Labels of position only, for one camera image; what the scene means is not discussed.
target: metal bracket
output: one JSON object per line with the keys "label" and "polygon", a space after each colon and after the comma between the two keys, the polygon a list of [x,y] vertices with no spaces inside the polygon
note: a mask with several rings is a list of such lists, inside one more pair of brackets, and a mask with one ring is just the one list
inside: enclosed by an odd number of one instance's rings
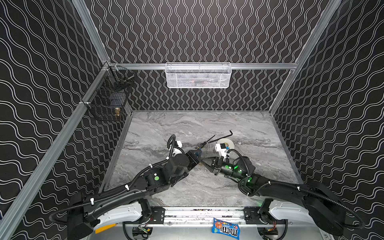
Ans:
{"label": "metal bracket", "polygon": [[106,61],[104,66],[101,68],[101,70],[108,70],[109,69],[109,62]]}
{"label": "metal bracket", "polygon": [[[265,225],[265,222],[260,220],[260,207],[244,207],[244,219],[246,224]],[[276,220],[276,224],[285,224],[284,220]]]}
{"label": "metal bracket", "polygon": [[163,224],[166,210],[163,207],[151,207],[151,211],[153,219],[148,224]]}

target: white wavy line pattern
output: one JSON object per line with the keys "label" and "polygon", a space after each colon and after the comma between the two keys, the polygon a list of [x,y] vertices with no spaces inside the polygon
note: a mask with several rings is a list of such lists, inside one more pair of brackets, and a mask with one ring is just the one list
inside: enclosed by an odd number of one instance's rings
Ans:
{"label": "white wavy line pattern", "polygon": [[328,0],[86,0],[115,63],[291,63]]}
{"label": "white wavy line pattern", "polygon": [[95,194],[103,182],[123,122],[98,122],[88,112],[75,130],[12,239],[66,239],[50,212],[65,208],[76,192]]}
{"label": "white wavy line pattern", "polygon": [[[119,69],[122,76],[125,70]],[[135,110],[269,110],[289,70],[236,70],[226,89],[170,89],[164,71],[142,70],[129,94]]]}
{"label": "white wavy line pattern", "polygon": [[343,240],[384,239],[384,1],[344,0],[275,118],[304,182],[366,220]]}
{"label": "white wavy line pattern", "polygon": [[0,219],[101,63],[70,0],[0,0]]}

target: marble surface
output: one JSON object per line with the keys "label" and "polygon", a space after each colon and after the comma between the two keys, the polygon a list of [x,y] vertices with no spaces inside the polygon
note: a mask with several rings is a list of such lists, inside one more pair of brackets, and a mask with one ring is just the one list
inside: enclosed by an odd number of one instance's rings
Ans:
{"label": "marble surface", "polygon": [[[229,130],[235,149],[251,159],[255,173],[298,182],[267,112],[134,112],[108,189],[129,182],[150,163],[164,160],[168,155],[166,142],[172,134],[187,152],[214,134],[215,138],[228,135]],[[203,157],[218,156],[214,145],[203,148]],[[230,161],[235,158],[231,153]],[[206,207],[258,206],[263,201],[263,197],[243,195],[236,183],[223,175],[214,176],[201,165],[173,188],[149,199],[151,205]]]}

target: black cable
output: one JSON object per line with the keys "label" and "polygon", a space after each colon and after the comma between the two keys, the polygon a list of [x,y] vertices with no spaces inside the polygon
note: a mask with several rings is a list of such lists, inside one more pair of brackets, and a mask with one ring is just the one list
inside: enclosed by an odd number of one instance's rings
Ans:
{"label": "black cable", "polygon": [[[168,142],[167,142],[167,147],[171,147],[170,151],[169,151],[169,157],[172,156],[172,153],[173,153],[173,149],[174,149],[174,146],[175,146],[175,140],[176,140],[176,136],[173,134],[169,139],[168,139]],[[130,182],[130,184],[128,185],[129,188],[131,188],[135,182],[137,181],[137,179],[139,179],[139,177],[146,171],[148,171],[150,168],[152,167],[157,167],[159,165],[162,165],[164,163],[168,162],[168,159],[165,159],[163,161],[160,161],[160,162],[157,162],[157,163],[154,163],[152,166],[148,166],[146,168],[144,168],[143,170],[141,170],[138,174],[136,174],[136,176],[132,179],[132,181]],[[112,199],[114,197],[117,197],[123,193],[127,192],[127,189],[124,189],[124,190],[121,190],[120,192],[118,193],[115,193],[111,196],[107,196],[107,197],[102,197],[102,198],[99,198],[99,199],[95,199],[94,202],[100,202],[100,201],[105,201],[105,200],[108,200],[108,199]],[[91,204],[91,202],[87,202],[87,203],[81,203],[81,204],[76,204],[76,205],[72,205],[70,207],[67,207],[67,208],[64,208],[64,209],[61,209],[61,210],[57,210],[53,213],[51,213],[49,215],[49,220],[53,223],[57,223],[57,224],[63,224],[63,225],[66,225],[67,222],[66,221],[62,221],[62,220],[58,220],[55,218],[55,216],[59,213],[62,213],[62,212],[67,212],[69,210],[72,210],[72,209],[76,209],[76,208],[79,208],[79,207],[83,207],[83,206],[86,206],[88,204]]]}
{"label": "black cable", "polygon": [[239,188],[239,190],[240,190],[243,194],[247,195],[248,197],[252,197],[252,196],[254,196],[257,192],[252,192],[250,189],[246,189],[246,190],[244,190],[243,188],[247,188],[247,187],[243,186],[243,182],[244,182],[245,180],[248,180],[248,177],[244,177],[244,178],[240,179],[240,181],[237,183],[237,187]]}
{"label": "black cable", "polygon": [[122,222],[122,231],[124,232],[124,235],[125,237],[128,239],[128,240],[135,240],[135,239],[132,239],[128,233],[127,233],[127,229],[125,228],[125,225],[127,224],[127,222]]}
{"label": "black cable", "polygon": [[[285,237],[286,233],[287,233],[287,230],[288,230],[288,219],[283,219],[283,220],[285,221],[284,232],[283,232],[283,234],[282,234],[279,238],[277,238],[276,240],[282,240],[282,239]],[[264,232],[264,235],[262,236],[262,238],[263,238],[263,239],[266,239],[266,240],[272,240],[272,239],[270,239],[269,237],[265,236],[265,232]]]}
{"label": "black cable", "polygon": [[228,175],[224,175],[224,177],[225,177],[225,178],[228,178],[228,179],[231,179],[231,180],[234,181],[235,183],[238,183],[238,181],[236,181],[236,180],[233,179],[233,178],[230,178],[230,176],[228,176]]}
{"label": "black cable", "polygon": [[[152,167],[157,167],[159,165],[162,165],[164,163],[168,162],[168,159],[166,160],[163,160],[163,161],[160,161],[160,162],[157,162],[157,163],[154,163],[152,165]],[[129,188],[131,188],[133,186],[133,184],[137,181],[137,179],[139,179],[139,177],[146,171],[148,171],[149,169],[151,168],[151,166],[148,166],[146,168],[144,168],[143,170],[141,170],[138,174],[136,174],[136,176],[132,179],[131,183],[128,185]],[[108,199],[112,199],[114,197],[117,197],[123,193],[127,192],[127,189],[124,189],[124,190],[121,190],[120,192],[118,193],[115,193],[111,196],[107,196],[107,197],[102,197],[102,198],[99,198],[99,199],[95,199],[94,202],[100,202],[100,201],[105,201],[105,200],[108,200]],[[76,209],[78,207],[83,207],[83,206],[86,206],[86,205],[89,205],[91,204],[91,202],[86,202],[86,203],[81,203],[81,204],[76,204],[76,205],[72,205],[70,207],[67,207],[67,208],[64,208],[64,209],[61,209],[61,210],[57,210],[53,213],[51,213],[49,215],[49,220],[51,220],[51,222],[53,223],[58,223],[58,224],[63,224],[63,225],[66,225],[67,222],[66,221],[62,221],[62,220],[58,220],[55,218],[55,216],[59,213],[62,213],[62,212],[67,212],[69,210],[72,210],[72,209]]]}
{"label": "black cable", "polygon": [[233,165],[236,165],[237,162],[235,163],[235,161],[239,161],[239,160],[240,160],[240,157],[236,158],[236,159],[232,162],[232,164],[233,164]]}
{"label": "black cable", "polygon": [[229,149],[227,151],[227,154],[229,154],[230,152],[234,152],[236,153],[239,157],[240,157],[240,160],[243,161],[244,163],[244,166],[245,168],[247,169],[247,176],[250,177],[251,176],[251,172],[249,171],[249,167],[248,167],[248,164],[246,163],[246,161],[244,160],[244,157],[236,150],[236,149]]}
{"label": "black cable", "polygon": [[[295,189],[298,189],[298,186],[294,185],[294,184],[289,184],[289,183],[286,183],[286,182],[269,182],[269,183],[265,183],[263,185],[261,185],[256,191],[258,192],[260,189],[262,189],[263,187],[265,186],[268,186],[268,185],[272,185],[272,184],[277,184],[277,185],[283,185],[283,186],[287,186],[287,187],[292,187],[292,188],[295,188]],[[358,220],[359,220],[359,224],[357,225],[350,225],[350,224],[345,224],[343,223],[343,226],[344,227],[347,227],[347,228],[359,228],[359,229],[363,229],[365,227],[365,223],[364,223],[364,220],[353,210],[347,208],[344,204],[341,204],[339,203],[338,201],[335,201],[335,200],[332,200],[330,199],[329,197],[327,196],[324,196],[322,194],[319,194],[317,192],[314,192],[314,191],[311,191],[311,190],[307,190],[305,188],[300,188],[299,191],[302,191],[302,192],[305,192],[305,193],[308,193],[308,194],[311,194],[315,197],[318,197],[318,198],[321,198],[321,199],[324,199],[326,201],[329,201],[341,208],[343,208],[345,211],[349,212],[350,214],[352,214],[353,216],[355,216]]]}
{"label": "black cable", "polygon": [[184,150],[183,150],[182,148],[180,148],[180,147],[178,147],[178,146],[175,146],[175,149],[178,149],[178,150],[181,151],[182,154],[185,154],[185,152],[184,152]]}
{"label": "black cable", "polygon": [[284,228],[284,232],[283,234],[276,240],[282,240],[284,237],[285,237],[285,234],[287,233],[287,230],[288,230],[288,219],[284,219],[285,221],[285,228]]}
{"label": "black cable", "polygon": [[167,148],[169,148],[169,155],[168,157],[172,157],[173,149],[175,148],[175,141],[176,141],[176,135],[172,135],[167,142]]}

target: white tape roll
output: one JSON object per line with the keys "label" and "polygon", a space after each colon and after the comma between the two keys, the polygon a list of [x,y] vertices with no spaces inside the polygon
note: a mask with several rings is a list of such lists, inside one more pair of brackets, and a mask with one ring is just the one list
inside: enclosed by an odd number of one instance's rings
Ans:
{"label": "white tape roll", "polygon": [[222,144],[222,143],[225,143],[225,146],[229,147],[229,149],[234,149],[235,148],[234,143],[230,139],[228,139],[228,138],[219,139],[216,144]]}

